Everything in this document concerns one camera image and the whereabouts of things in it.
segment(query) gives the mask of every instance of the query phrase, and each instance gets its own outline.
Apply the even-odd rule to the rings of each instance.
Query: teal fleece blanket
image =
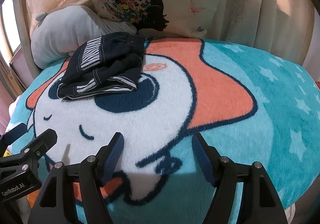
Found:
[[[56,90],[69,60],[42,71],[8,126],[28,125],[12,152],[54,129],[58,142],[40,159],[44,181],[54,163],[79,163],[122,132],[123,153],[112,180],[101,188],[115,224],[202,223],[215,189],[193,156],[196,132],[234,162],[260,161],[284,208],[307,190],[320,169],[320,92],[301,66],[210,40],[145,45],[133,93],[64,101]],[[241,191],[239,184],[229,223],[236,223]],[[75,196],[86,223],[78,185]]]

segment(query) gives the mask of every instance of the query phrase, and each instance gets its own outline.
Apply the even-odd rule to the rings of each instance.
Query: pink curtain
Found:
[[[13,98],[9,95],[8,91],[0,81],[0,134],[4,134],[5,129],[10,120],[9,106],[13,103]]]

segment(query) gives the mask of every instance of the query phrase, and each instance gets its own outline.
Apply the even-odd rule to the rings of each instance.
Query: butterfly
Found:
[[[199,26],[198,29],[197,29],[197,31],[198,31],[198,32],[202,32],[202,31],[204,31],[204,29],[201,29],[201,26]]]
[[[205,9],[205,7],[198,7],[196,8],[195,3],[191,0],[188,8],[189,13],[193,13],[193,15],[198,14],[199,12],[202,12]]]

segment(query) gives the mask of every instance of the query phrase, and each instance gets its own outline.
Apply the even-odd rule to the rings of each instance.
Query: red butterfly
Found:
[[[196,8],[195,3],[191,0],[188,8],[188,12],[193,13],[193,15],[196,15],[199,12],[202,12],[205,9],[205,7],[198,7]]]

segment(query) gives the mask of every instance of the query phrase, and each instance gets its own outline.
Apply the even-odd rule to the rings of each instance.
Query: window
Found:
[[[20,46],[20,38],[13,9],[13,0],[5,0],[0,7],[0,51],[9,65],[13,53]]]

